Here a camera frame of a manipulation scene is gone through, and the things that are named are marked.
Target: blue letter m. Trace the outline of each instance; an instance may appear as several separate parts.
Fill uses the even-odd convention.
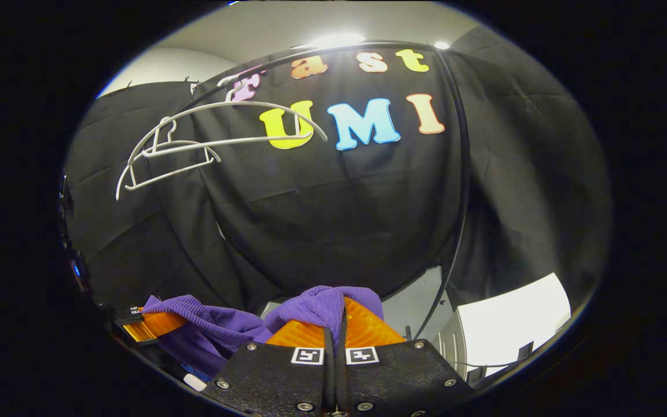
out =
[[[346,103],[330,106],[328,113],[336,119],[336,128],[339,130],[339,142],[336,143],[336,149],[345,151],[357,147],[357,141],[351,137],[352,130],[362,143],[367,145],[370,142],[373,127],[375,134],[372,140],[375,143],[399,140],[400,134],[395,131],[390,112],[387,111],[389,105],[390,100],[387,98],[373,98],[367,103],[364,117]]]

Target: white wire hanger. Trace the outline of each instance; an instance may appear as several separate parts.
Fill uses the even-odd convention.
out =
[[[226,77],[218,83],[220,86],[226,79],[232,78],[231,77]],[[120,179],[117,181],[117,190],[115,190],[115,200],[120,200],[120,187],[122,185],[122,181],[125,177],[125,174],[127,172],[130,172],[130,179],[132,179],[133,184],[125,184],[124,188],[128,191],[133,191],[137,190],[138,188],[145,187],[146,185],[152,184],[156,181],[163,180],[164,178],[171,177],[172,175],[176,175],[180,172],[184,171],[189,171],[190,169],[195,169],[199,168],[201,166],[206,166],[207,164],[212,163],[213,161],[217,160],[220,162],[220,156],[215,153],[214,150],[212,150],[212,147],[214,146],[220,146],[220,145],[233,145],[236,143],[247,143],[247,142],[262,142],[262,141],[267,141],[267,140],[301,140],[301,139],[308,139],[312,137],[314,132],[317,132],[320,136],[321,139],[323,139],[324,142],[328,141],[328,137],[326,136],[326,133],[323,132],[323,129],[321,129],[318,124],[315,124],[312,120],[307,118],[306,116],[300,114],[297,111],[294,111],[291,108],[287,108],[285,106],[281,105],[276,105],[275,103],[265,103],[265,102],[231,102],[230,98],[233,95],[233,93],[237,92],[238,90],[241,90],[241,88],[244,87],[246,84],[246,80],[243,79],[241,80],[241,83],[238,85],[238,87],[234,87],[232,90],[230,90],[226,95],[225,95],[225,102],[220,102],[220,103],[212,103],[209,105],[201,105],[196,108],[191,108],[190,110],[187,111],[182,111],[181,113],[177,113],[172,117],[164,117],[161,119],[161,122],[159,122],[156,127],[151,129],[148,134],[143,137],[143,139],[138,142],[138,145],[133,148],[133,152],[130,153],[130,157],[127,158],[127,166],[125,166],[125,169],[122,170],[122,174],[120,174]],[[244,138],[239,138],[239,139],[229,139],[229,140],[217,140],[214,142],[195,142],[193,140],[172,140],[171,139],[171,134],[177,129],[177,119],[183,116],[187,116],[188,114],[195,113],[197,111],[201,110],[206,110],[209,108],[219,108],[219,107],[225,107],[225,106],[233,106],[233,105],[256,105],[256,106],[262,106],[262,107],[270,107],[270,108],[279,108],[286,113],[293,114],[295,116],[295,134],[291,136],[278,136],[278,137],[244,137]],[[302,119],[307,122],[312,128],[313,132],[310,132],[310,134],[307,135],[301,135],[300,134],[300,120],[299,118],[302,117]],[[167,126],[171,122],[172,127],[167,132],[167,141],[159,143],[159,132],[161,131],[162,127]],[[140,151],[140,149],[145,145],[146,142],[150,139],[151,135],[153,134],[153,146],[150,148]],[[159,148],[164,148],[169,145],[181,145],[177,146],[175,148],[169,148],[165,149],[162,151],[159,151]],[[150,180],[145,180],[144,182],[136,182],[135,181],[135,173],[133,172],[133,164],[135,161],[137,161],[138,158],[143,156],[143,158],[155,158],[156,156],[162,156],[162,155],[167,155],[170,153],[177,153],[177,152],[182,152],[182,151],[192,151],[194,149],[203,149],[204,150],[204,158],[206,159],[204,162],[193,164],[193,166],[187,166],[185,168],[177,169],[175,171],[169,172],[167,174],[159,175],[158,177],[151,178]]]

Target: bolt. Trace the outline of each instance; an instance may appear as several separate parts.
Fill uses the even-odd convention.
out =
[[[363,402],[362,404],[357,406],[357,409],[360,411],[369,411],[373,409],[375,406],[371,402]]]
[[[309,402],[301,402],[297,404],[297,409],[300,411],[310,411],[313,409],[313,404]]]

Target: white wall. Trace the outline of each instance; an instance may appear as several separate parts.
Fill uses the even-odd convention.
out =
[[[103,96],[130,85],[148,82],[204,81],[235,67],[227,59],[177,47],[154,47],[133,59],[100,93]]]

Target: purple cloth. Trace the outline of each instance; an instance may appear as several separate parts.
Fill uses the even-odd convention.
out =
[[[264,343],[290,320],[328,327],[336,349],[345,308],[344,297],[357,301],[383,319],[379,296],[370,288],[326,286],[310,288],[285,301],[263,321],[249,312],[204,306],[191,295],[166,301],[151,295],[143,313],[172,312],[187,319],[187,324],[159,336],[159,346],[189,367],[215,376],[244,342]]]

